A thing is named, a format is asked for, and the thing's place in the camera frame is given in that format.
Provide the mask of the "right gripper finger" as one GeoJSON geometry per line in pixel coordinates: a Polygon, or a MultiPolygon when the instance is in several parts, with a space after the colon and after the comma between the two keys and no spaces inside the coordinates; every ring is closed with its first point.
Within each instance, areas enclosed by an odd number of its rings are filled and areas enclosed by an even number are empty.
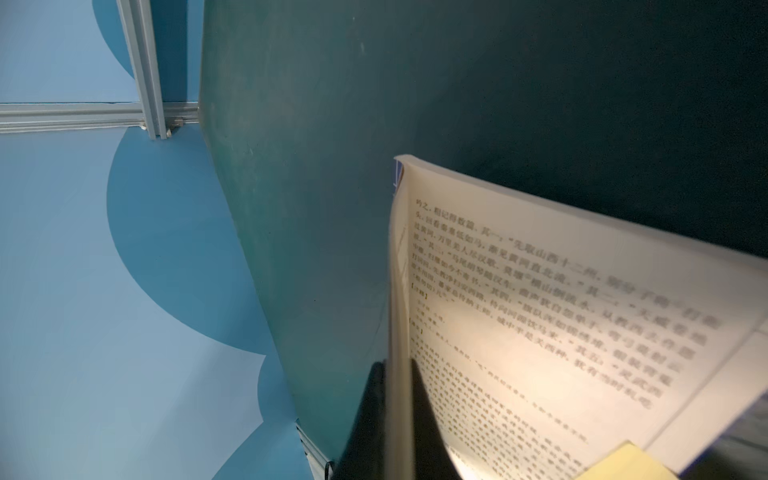
{"type": "MultiPolygon", "coordinates": [[[[421,373],[412,366],[415,477],[458,479],[445,448],[421,373]]],[[[372,365],[345,450],[332,465],[334,479],[382,479],[385,447],[385,373],[382,362],[372,365]]]]}

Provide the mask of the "yellow sticky note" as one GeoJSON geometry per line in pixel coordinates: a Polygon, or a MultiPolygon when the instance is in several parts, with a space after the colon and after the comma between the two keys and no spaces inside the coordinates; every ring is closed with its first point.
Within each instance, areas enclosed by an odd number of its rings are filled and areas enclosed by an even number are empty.
{"type": "Polygon", "coordinates": [[[678,477],[636,445],[625,442],[576,480],[678,480],[678,477]]]}

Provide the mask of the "purple covered book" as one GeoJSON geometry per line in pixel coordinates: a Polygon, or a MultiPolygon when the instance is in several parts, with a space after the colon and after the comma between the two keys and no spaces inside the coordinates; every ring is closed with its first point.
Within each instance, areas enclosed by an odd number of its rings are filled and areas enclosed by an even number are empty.
{"type": "Polygon", "coordinates": [[[467,479],[689,467],[767,389],[767,263],[396,160],[385,475],[412,479],[423,389],[467,479]]]}

